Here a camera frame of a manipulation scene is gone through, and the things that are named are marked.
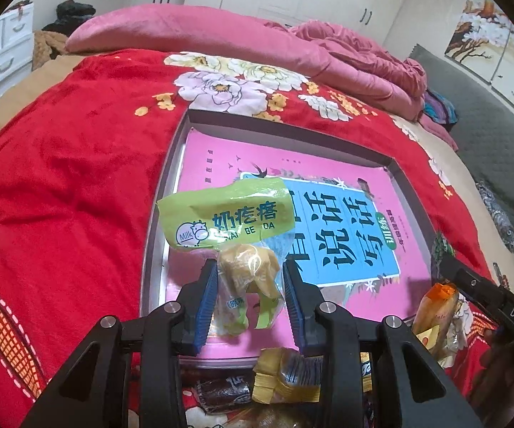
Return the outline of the tan bed sheet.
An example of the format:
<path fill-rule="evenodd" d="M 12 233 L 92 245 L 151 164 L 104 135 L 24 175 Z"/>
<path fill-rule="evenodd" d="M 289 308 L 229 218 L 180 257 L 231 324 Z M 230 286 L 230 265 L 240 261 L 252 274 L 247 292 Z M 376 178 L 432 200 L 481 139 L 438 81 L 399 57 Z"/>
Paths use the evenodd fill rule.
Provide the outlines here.
<path fill-rule="evenodd" d="M 0 98 L 0 130 L 45 91 L 62 82 L 83 59 L 85 56 L 59 56 L 7 90 Z"/>

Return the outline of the pink blue children's book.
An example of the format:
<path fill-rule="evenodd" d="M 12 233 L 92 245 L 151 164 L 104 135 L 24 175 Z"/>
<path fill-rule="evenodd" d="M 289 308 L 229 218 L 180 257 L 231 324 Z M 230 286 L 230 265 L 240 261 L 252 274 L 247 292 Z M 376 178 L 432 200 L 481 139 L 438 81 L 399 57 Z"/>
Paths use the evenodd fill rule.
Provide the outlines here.
<path fill-rule="evenodd" d="M 188 132 L 181 151 L 175 193 L 245 178 L 279 178 L 287 185 L 296 234 L 285 261 L 294 260 L 302 280 L 326 300 L 373 321 L 415 315 L 431 285 L 430 255 L 394 178 L 396 166 L 264 134 L 245 133 L 237 141 L 197 129 Z M 177 297 L 214 256 L 170 245 L 166 296 Z"/>

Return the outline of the dark patterned cloth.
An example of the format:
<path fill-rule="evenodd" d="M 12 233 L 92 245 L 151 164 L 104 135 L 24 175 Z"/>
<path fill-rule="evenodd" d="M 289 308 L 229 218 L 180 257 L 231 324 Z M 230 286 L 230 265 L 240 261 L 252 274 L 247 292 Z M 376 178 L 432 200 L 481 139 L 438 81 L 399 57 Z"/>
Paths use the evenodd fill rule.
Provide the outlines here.
<path fill-rule="evenodd" d="M 494 193 L 484 181 L 477 182 L 476 188 L 503 244 L 509 251 L 514 252 L 514 225 L 512 225 L 511 219 L 497 202 Z"/>

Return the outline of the white drawer cabinet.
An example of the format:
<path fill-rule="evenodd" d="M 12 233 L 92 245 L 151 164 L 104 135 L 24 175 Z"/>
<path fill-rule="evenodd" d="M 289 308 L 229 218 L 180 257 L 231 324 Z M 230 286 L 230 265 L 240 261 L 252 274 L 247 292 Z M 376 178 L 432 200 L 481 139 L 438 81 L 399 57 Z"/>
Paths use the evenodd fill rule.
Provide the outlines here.
<path fill-rule="evenodd" d="M 28 76 L 34 55 L 34 3 L 24 0 L 0 15 L 0 97 Z"/>

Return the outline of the green milk snack packet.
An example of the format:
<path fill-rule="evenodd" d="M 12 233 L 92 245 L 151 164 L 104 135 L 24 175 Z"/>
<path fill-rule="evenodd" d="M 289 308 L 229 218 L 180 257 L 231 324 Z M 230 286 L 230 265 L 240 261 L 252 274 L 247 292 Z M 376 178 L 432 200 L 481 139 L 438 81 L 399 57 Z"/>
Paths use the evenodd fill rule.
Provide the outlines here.
<path fill-rule="evenodd" d="M 251 294 L 259 300 L 256 327 L 270 327 L 283 306 L 280 274 L 296 234 L 287 185 L 279 178 L 245 178 L 168 195 L 156 206 L 172 248 L 216 255 L 213 331 L 235 336 L 248 330 Z"/>

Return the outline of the gold wafer bar packet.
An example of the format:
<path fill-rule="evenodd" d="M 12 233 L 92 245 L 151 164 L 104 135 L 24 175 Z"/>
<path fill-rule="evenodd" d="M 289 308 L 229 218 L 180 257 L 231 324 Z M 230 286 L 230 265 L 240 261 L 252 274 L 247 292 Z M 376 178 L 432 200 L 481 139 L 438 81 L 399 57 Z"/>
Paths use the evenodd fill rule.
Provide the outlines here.
<path fill-rule="evenodd" d="M 289 348 L 265 348 L 253 367 L 252 400 L 259 404 L 318 403 L 324 375 L 322 356 L 304 357 Z"/>

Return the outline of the pink folded quilt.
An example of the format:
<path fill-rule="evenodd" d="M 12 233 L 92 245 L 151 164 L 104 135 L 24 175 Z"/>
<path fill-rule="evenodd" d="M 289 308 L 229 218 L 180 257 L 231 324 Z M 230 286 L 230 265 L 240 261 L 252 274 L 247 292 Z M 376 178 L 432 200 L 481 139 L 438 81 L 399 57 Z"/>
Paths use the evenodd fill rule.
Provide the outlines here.
<path fill-rule="evenodd" d="M 197 51 L 298 72 L 406 120 L 423 112 L 427 74 L 342 25 L 277 22 L 203 6 L 144 4 L 89 19 L 67 39 L 70 53 L 119 49 Z"/>

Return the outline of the grey padded headboard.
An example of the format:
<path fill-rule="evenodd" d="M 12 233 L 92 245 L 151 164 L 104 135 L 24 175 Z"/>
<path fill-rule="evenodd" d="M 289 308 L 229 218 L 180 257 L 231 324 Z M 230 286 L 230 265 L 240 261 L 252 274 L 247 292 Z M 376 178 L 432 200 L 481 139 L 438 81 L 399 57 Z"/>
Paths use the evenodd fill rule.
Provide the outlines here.
<path fill-rule="evenodd" d="M 458 122 L 450 131 L 473 178 L 484 182 L 514 227 L 514 113 L 472 76 L 421 45 L 410 57 L 427 72 L 428 88 L 447 98 Z"/>

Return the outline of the small dark round candy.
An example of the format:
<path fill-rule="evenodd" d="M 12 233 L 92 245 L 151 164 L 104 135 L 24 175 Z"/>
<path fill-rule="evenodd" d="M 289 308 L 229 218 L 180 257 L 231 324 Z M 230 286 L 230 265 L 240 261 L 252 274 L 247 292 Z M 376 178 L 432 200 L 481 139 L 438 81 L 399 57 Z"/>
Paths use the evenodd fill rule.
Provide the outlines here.
<path fill-rule="evenodd" d="M 206 413 L 232 413 L 252 402 L 253 387 L 253 377 L 234 375 L 198 381 L 193 386 L 193 392 Z"/>

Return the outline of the dark clothes pile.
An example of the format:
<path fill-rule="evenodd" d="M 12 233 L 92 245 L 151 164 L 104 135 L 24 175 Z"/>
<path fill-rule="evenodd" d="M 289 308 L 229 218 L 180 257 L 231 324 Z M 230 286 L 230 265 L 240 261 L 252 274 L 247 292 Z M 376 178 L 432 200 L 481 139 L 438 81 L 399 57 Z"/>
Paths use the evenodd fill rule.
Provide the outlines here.
<path fill-rule="evenodd" d="M 42 30 L 69 37 L 78 27 L 94 17 L 96 9 L 91 4 L 65 0 L 57 5 L 56 14 L 56 20 L 45 25 Z"/>

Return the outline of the colourful striped clothing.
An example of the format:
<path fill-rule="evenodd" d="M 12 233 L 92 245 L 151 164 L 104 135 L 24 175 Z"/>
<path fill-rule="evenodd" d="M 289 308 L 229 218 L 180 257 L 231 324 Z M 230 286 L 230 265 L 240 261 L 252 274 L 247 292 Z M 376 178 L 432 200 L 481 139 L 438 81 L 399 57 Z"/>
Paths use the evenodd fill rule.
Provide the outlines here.
<path fill-rule="evenodd" d="M 430 89 L 424 92 L 423 98 L 424 114 L 435 124 L 441 125 L 447 132 L 450 132 L 458 122 L 454 105 L 446 97 Z"/>

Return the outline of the grey shallow tray box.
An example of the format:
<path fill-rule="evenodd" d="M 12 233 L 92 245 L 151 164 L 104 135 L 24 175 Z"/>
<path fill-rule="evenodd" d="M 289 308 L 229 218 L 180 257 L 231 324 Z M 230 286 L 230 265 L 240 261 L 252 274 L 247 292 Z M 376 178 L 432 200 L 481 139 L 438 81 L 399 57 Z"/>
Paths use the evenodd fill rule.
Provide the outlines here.
<path fill-rule="evenodd" d="M 239 179 L 279 178 L 290 190 L 295 217 L 294 259 L 302 280 L 325 300 L 380 321 L 412 319 L 431 286 L 435 231 L 399 164 L 361 145 L 308 129 L 245 116 L 186 110 L 171 141 L 155 203 L 170 194 L 222 188 Z M 179 252 L 168 244 L 153 203 L 144 256 L 141 314 L 175 300 L 197 279 L 207 251 Z M 260 314 L 248 295 L 248 330 L 220 336 L 212 323 L 201 368 L 249 367 L 262 348 L 295 347 L 283 304 Z"/>

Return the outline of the orange rice cracker packet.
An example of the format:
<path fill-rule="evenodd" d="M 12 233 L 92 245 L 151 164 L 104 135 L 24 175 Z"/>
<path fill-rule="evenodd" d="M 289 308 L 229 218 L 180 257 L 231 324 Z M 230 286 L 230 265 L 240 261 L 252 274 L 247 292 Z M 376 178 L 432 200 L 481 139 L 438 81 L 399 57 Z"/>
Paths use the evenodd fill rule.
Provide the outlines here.
<path fill-rule="evenodd" d="M 434 357 L 443 347 L 457 308 L 458 295 L 454 284 L 435 283 L 420 301 L 412 331 Z"/>

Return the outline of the red floral blanket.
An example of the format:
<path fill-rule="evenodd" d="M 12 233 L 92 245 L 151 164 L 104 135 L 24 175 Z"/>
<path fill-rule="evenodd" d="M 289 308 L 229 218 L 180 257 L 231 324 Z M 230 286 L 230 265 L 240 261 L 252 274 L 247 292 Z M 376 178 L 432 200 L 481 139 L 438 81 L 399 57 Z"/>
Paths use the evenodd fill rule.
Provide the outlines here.
<path fill-rule="evenodd" d="M 17 427 L 91 325 L 139 312 L 155 188 L 178 122 L 208 108 L 393 158 L 481 276 L 476 225 L 436 153 L 370 91 L 297 65 L 125 49 L 77 61 L 0 129 L 0 427 Z"/>

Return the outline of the floral wall painting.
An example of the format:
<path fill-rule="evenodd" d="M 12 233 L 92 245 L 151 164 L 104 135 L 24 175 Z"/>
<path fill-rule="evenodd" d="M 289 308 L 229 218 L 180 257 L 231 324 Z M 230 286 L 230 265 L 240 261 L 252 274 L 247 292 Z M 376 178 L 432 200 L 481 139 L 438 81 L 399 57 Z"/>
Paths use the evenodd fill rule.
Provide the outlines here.
<path fill-rule="evenodd" d="M 494 1 L 466 1 L 445 55 L 514 107 L 514 25 Z"/>

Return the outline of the brown knitted blanket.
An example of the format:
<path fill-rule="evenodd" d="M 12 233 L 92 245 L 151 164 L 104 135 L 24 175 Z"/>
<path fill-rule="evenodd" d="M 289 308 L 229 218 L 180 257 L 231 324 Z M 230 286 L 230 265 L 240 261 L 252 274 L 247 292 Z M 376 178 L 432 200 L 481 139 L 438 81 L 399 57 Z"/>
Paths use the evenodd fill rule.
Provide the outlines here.
<path fill-rule="evenodd" d="M 67 36 L 58 32 L 34 31 L 34 52 L 32 53 L 32 69 L 35 71 L 45 63 L 65 54 Z"/>

